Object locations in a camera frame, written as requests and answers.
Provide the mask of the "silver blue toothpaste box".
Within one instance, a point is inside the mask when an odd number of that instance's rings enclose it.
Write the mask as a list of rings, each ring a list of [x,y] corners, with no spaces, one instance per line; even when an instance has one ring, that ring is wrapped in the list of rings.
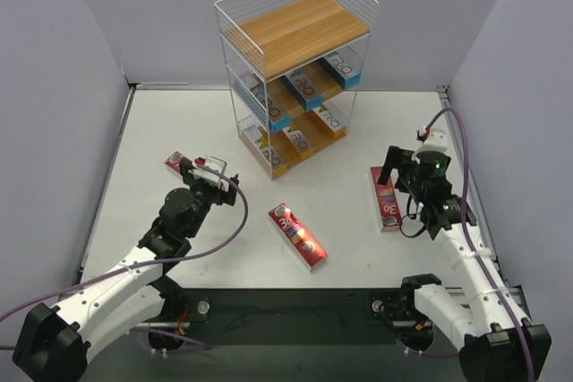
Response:
[[[313,110],[322,104],[322,92],[302,69],[295,69],[280,79],[305,111]]]

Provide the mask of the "teal toothpaste box with label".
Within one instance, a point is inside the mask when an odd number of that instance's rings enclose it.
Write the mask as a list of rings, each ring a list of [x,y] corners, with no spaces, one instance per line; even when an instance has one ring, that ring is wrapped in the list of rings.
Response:
[[[235,76],[233,87],[255,116],[261,122],[267,122],[271,132],[279,132],[290,126],[290,115],[270,92],[265,91],[262,81],[255,74],[246,72]]]

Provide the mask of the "light blue toothpaste box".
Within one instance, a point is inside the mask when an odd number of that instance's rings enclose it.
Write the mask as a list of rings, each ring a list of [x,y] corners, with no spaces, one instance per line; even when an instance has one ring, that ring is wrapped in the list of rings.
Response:
[[[338,51],[323,56],[320,64],[342,89],[351,89],[361,80],[361,73],[350,62],[349,56]]]

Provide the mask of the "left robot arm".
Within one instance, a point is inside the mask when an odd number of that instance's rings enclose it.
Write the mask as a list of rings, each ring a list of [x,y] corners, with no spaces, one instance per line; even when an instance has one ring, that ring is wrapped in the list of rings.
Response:
[[[239,180],[226,169],[217,157],[181,161],[184,187],[166,195],[150,229],[114,267],[27,313],[13,363],[34,381],[77,381],[119,336],[147,319],[178,316],[181,289],[167,274],[191,250],[210,208],[235,204]]]

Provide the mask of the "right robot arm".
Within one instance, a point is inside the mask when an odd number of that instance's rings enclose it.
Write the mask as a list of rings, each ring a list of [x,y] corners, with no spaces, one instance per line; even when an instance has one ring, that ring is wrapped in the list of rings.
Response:
[[[466,380],[536,381],[551,335],[545,325],[531,321],[501,280],[473,212],[452,191],[446,177],[450,161],[443,150],[391,146],[382,165],[378,182],[398,174],[398,190],[420,206],[423,228],[466,298],[466,305],[460,305],[437,278],[413,276],[398,293],[398,309],[410,318],[424,315],[444,333],[458,350]]]

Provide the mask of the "orange toothpaste box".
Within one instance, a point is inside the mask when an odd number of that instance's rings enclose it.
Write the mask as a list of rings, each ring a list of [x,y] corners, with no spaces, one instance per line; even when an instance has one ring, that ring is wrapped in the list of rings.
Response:
[[[345,134],[346,126],[344,120],[335,108],[325,105],[315,107],[312,112],[319,119],[319,122],[326,127],[332,137],[339,137]]]
[[[241,132],[241,139],[271,179],[277,179],[287,171],[287,163],[269,143],[268,134],[261,127],[252,125],[245,128]]]
[[[300,160],[305,160],[314,154],[314,146],[295,124],[291,123],[281,131]]]

